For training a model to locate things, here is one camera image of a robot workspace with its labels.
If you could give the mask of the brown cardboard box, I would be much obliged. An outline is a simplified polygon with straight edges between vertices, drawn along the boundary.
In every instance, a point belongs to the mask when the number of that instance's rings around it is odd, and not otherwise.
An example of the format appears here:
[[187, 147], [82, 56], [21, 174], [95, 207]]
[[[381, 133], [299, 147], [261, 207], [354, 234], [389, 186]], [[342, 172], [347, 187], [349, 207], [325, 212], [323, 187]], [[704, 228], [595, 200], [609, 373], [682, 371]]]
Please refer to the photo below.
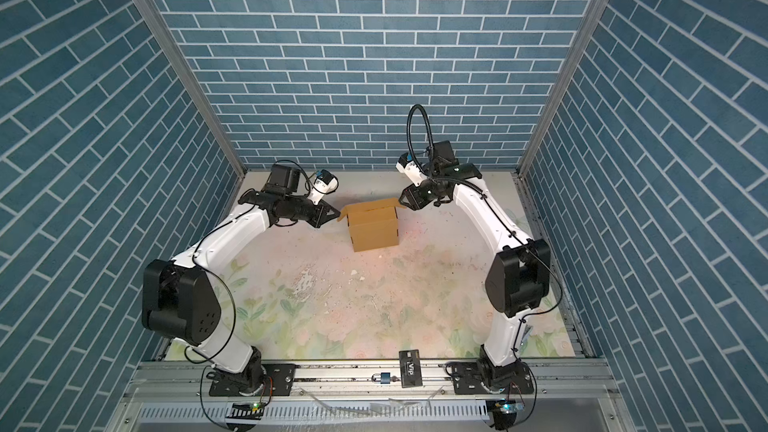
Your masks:
[[355, 252], [393, 247], [399, 244], [397, 198], [349, 204], [342, 208], [339, 222], [346, 222]]

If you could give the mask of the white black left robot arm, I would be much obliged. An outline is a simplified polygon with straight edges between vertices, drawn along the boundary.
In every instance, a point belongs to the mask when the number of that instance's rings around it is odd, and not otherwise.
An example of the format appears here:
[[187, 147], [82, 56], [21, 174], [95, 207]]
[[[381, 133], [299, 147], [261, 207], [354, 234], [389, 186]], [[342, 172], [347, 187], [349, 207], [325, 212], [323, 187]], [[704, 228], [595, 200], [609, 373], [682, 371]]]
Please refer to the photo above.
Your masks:
[[339, 217], [325, 202], [337, 178], [327, 170], [312, 176], [295, 162], [273, 164], [264, 186], [246, 190], [227, 218], [196, 244], [168, 261], [154, 260], [143, 273], [142, 325], [177, 339], [213, 366], [221, 383], [236, 394], [253, 395], [268, 386], [257, 348], [225, 324], [214, 291], [225, 267], [270, 228], [304, 221], [314, 228]]

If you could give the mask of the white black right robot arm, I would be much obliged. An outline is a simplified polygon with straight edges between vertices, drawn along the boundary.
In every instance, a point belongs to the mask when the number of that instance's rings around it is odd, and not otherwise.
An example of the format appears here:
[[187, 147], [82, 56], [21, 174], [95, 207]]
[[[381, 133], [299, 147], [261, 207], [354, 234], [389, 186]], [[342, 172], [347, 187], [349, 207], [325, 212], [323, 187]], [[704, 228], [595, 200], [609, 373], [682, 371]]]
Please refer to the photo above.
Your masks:
[[456, 159], [448, 141], [430, 145], [421, 163], [413, 151], [400, 156], [396, 168], [411, 184], [399, 203], [413, 211], [432, 204], [456, 204], [494, 253], [484, 281], [494, 309], [490, 333], [477, 360], [479, 377], [491, 392], [535, 391], [533, 372], [520, 356], [529, 320], [547, 314], [540, 308], [549, 294], [551, 250], [519, 228], [493, 198], [482, 174]]

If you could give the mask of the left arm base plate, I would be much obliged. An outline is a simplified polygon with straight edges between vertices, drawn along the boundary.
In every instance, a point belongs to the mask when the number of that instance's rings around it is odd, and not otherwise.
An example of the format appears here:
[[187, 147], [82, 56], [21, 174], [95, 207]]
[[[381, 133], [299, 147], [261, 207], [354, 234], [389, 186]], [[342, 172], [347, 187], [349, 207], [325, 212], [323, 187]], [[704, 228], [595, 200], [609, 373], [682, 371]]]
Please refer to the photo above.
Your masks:
[[209, 395], [212, 397], [289, 396], [296, 369], [297, 365], [292, 363], [262, 364], [262, 375], [254, 386], [216, 369], [207, 371], [205, 377], [211, 382]]

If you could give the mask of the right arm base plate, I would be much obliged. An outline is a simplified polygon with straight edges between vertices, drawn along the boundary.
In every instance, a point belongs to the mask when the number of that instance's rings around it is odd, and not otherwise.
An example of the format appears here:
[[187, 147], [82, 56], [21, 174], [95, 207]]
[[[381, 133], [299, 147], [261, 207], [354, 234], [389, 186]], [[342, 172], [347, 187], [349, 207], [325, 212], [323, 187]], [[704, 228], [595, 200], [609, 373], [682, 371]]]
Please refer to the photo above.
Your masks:
[[532, 394], [533, 376], [524, 362], [496, 367], [484, 361], [447, 362], [443, 366], [457, 395]]

